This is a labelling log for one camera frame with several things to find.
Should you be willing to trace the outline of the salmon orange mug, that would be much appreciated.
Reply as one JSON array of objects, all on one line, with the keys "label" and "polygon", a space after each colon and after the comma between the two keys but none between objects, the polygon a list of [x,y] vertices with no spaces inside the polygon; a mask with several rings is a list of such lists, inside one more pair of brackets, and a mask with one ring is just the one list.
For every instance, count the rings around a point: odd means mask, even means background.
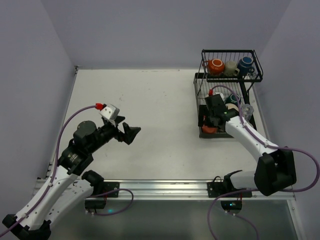
[{"label": "salmon orange mug", "polygon": [[216,127],[209,127],[209,126],[205,125],[205,120],[206,120],[206,117],[204,116],[203,117],[203,125],[201,127],[202,132],[205,133],[205,134],[215,134],[215,133],[217,133],[218,129]]}]

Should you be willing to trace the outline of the cream floral mug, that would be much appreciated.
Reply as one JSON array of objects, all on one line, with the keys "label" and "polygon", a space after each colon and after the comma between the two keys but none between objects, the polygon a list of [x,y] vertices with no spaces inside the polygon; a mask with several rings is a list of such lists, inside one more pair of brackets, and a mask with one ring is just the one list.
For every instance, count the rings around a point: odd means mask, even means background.
[{"label": "cream floral mug", "polygon": [[229,112],[234,113],[235,116],[239,116],[239,115],[240,115],[240,114],[239,114],[239,108],[238,108],[235,104],[233,104],[233,103],[226,103],[225,106],[226,106],[227,110],[228,110]]}]

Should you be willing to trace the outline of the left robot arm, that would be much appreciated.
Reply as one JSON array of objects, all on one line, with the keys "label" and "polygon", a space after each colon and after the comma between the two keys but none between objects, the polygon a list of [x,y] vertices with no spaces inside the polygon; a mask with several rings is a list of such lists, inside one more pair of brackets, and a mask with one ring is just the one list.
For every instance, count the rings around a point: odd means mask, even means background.
[{"label": "left robot arm", "polygon": [[97,127],[90,120],[81,122],[57,166],[31,201],[2,223],[20,240],[47,240],[53,226],[75,205],[91,195],[102,196],[104,178],[93,170],[85,171],[93,153],[115,139],[130,145],[140,127],[123,123],[120,131],[107,120]]}]

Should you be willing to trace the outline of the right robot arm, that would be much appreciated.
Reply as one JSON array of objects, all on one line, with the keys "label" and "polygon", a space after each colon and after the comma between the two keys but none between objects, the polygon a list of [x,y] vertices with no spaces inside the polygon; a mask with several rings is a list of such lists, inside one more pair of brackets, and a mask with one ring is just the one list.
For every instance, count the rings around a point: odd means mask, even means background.
[{"label": "right robot arm", "polygon": [[280,149],[259,134],[234,108],[227,108],[219,94],[205,97],[205,121],[235,138],[256,160],[254,171],[236,170],[223,177],[223,194],[238,190],[256,189],[265,196],[294,185],[297,182],[294,155]]}]

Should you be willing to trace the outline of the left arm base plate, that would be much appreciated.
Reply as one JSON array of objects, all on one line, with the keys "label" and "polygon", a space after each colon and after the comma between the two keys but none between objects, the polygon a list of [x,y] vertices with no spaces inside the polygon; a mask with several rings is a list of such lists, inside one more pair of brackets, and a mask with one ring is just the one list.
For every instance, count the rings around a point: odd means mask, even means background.
[{"label": "left arm base plate", "polygon": [[[101,193],[102,194],[108,193],[111,191],[115,191],[119,188],[120,188],[120,183],[117,181],[104,181],[102,183]],[[105,199],[106,198],[117,198],[118,196],[119,196],[119,192],[115,191],[115,192],[109,193],[107,195],[104,195],[103,198],[105,198]]]}]

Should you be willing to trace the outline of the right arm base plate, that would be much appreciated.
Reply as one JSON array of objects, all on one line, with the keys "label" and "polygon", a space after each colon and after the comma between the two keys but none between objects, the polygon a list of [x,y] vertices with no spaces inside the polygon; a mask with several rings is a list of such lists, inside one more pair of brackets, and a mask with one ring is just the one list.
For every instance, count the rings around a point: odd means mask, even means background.
[{"label": "right arm base plate", "polygon": [[240,189],[237,189],[232,185],[230,178],[227,176],[216,176],[212,181],[207,183],[207,192],[209,198],[216,198],[218,196],[233,193],[239,190]]}]

